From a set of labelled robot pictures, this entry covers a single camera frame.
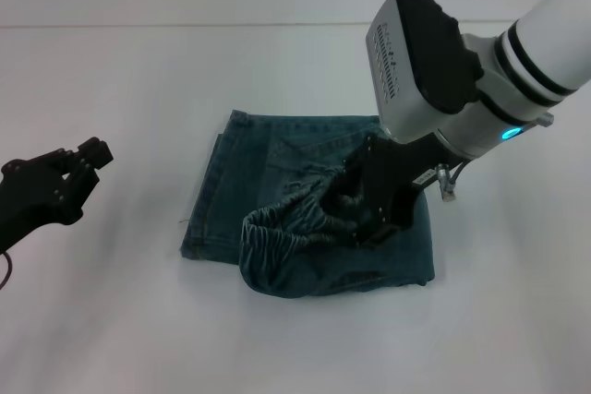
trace blue denim jeans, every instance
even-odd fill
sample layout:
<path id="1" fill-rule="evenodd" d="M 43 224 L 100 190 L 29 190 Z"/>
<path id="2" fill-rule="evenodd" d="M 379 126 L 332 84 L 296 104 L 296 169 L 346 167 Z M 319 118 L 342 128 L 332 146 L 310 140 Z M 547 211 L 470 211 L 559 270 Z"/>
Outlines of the blue denim jeans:
<path id="1" fill-rule="evenodd" d="M 238 265 L 250 288 L 286 298 L 425 285 L 434 278 L 427 202 L 415 223 L 374 246 L 355 232 L 360 184 L 340 189 L 343 160 L 378 117 L 281 117 L 234 111 L 218 136 L 181 247 Z"/>

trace label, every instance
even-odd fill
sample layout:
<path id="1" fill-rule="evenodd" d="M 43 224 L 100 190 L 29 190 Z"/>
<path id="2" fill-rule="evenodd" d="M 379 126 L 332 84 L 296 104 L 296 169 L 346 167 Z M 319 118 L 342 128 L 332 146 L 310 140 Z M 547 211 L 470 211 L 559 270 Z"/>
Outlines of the label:
<path id="1" fill-rule="evenodd" d="M 435 175 L 435 170 L 426 170 L 424 173 L 419 175 L 415 180 L 413 180 L 414 185 L 423 185 L 427 180 Z"/>

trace cable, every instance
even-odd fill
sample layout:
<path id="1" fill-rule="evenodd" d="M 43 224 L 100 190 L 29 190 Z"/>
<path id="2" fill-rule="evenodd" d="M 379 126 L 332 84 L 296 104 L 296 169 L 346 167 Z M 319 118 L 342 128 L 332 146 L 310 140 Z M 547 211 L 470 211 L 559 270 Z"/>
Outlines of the cable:
<path id="1" fill-rule="evenodd" d="M 470 163 L 470 161 L 463 161 L 460 166 L 458 166 L 458 169 L 455 170 L 455 173 L 453 173 L 453 176 L 450 179 L 450 185 L 455 185 L 455 181 L 458 180 L 458 176 L 468 163 Z"/>
<path id="2" fill-rule="evenodd" d="M 8 271 L 6 272 L 4 280 L 0 283 L 0 290 L 2 290 L 2 288 L 5 287 L 6 283 L 8 282 L 8 279 L 10 279 L 10 274 L 12 274 L 12 258 L 10 258 L 10 256 L 8 255 L 7 252 L 4 252 L 2 254 L 4 255 L 4 257 L 6 257 L 6 263 L 8 264 Z"/>

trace blue indicator light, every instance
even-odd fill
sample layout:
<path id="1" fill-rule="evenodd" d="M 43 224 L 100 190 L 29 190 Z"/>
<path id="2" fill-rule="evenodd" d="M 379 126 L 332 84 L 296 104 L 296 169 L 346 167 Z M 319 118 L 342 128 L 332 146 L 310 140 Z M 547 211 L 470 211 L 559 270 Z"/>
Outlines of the blue indicator light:
<path id="1" fill-rule="evenodd" d="M 509 131 L 505 131 L 504 133 L 502 133 L 501 138 L 503 140 L 509 140 L 511 137 L 515 137 L 517 136 L 519 133 L 521 133 L 523 131 L 522 128 L 514 128 L 514 129 L 510 129 Z"/>

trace jeans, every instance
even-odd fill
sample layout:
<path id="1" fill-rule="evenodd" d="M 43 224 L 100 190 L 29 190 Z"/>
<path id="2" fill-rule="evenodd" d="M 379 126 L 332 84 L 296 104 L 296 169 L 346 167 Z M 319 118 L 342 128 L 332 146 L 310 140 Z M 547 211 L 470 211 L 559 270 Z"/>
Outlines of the jeans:
<path id="1" fill-rule="evenodd" d="M 425 196 L 415 223 L 359 245 L 360 184 L 336 186 L 375 116 L 282 117 L 234 111 L 218 136 L 181 246 L 183 257 L 238 265 L 255 291 L 285 298 L 425 285 L 434 278 Z"/>

